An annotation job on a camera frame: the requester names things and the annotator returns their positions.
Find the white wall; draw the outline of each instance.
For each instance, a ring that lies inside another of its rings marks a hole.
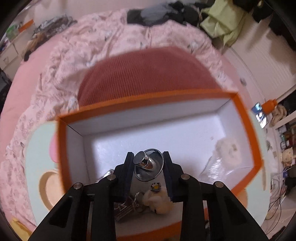
[[[25,23],[33,19],[36,26],[38,26],[42,21],[63,13],[78,19],[83,15],[94,12],[119,10],[122,8],[144,8],[162,2],[166,2],[166,0],[42,0],[22,14],[22,16],[19,16],[18,20]]]
[[[257,23],[249,14],[232,49],[247,65],[265,99],[277,99],[296,84],[296,52],[269,28],[270,18]]]

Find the stuffed animal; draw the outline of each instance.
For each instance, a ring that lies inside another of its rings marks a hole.
[[[45,41],[47,41],[47,39],[44,32],[34,34],[32,40],[28,41],[26,48],[22,52],[24,61],[28,61],[30,54],[34,52]]]
[[[160,183],[151,185],[150,190],[144,194],[142,202],[156,214],[166,214],[173,208],[173,202],[168,197],[166,189],[161,188]]]

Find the white plush toy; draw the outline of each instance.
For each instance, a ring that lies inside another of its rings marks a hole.
[[[174,205],[168,197],[166,189],[162,189],[160,183],[151,185],[150,190],[145,192],[142,202],[156,214],[166,214],[171,211]]]

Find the yellow object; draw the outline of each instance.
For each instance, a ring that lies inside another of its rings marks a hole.
[[[282,162],[290,162],[293,159],[293,147],[286,149],[281,154],[281,161]]]
[[[32,232],[25,225],[23,225],[16,218],[13,218],[9,222],[9,224],[13,228],[13,230],[16,232],[16,234],[21,238],[22,241],[28,241]]]
[[[247,12],[233,4],[232,0],[216,0],[212,7],[202,12],[209,16],[200,26],[212,37],[221,38],[223,44],[231,46],[237,39]]]

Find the green object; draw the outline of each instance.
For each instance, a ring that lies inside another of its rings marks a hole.
[[[221,38],[224,45],[231,46],[237,39],[247,12],[233,4],[232,0],[216,0],[212,7],[202,12],[209,16],[200,26],[212,37]]]
[[[9,39],[9,41],[12,41],[13,39],[15,39],[15,37],[18,34],[19,34],[19,31],[16,25],[12,25],[6,30],[6,36]]]
[[[281,137],[281,141],[282,141],[282,142],[283,142],[283,141],[286,141],[285,136],[284,136],[283,134],[281,134],[280,137]]]

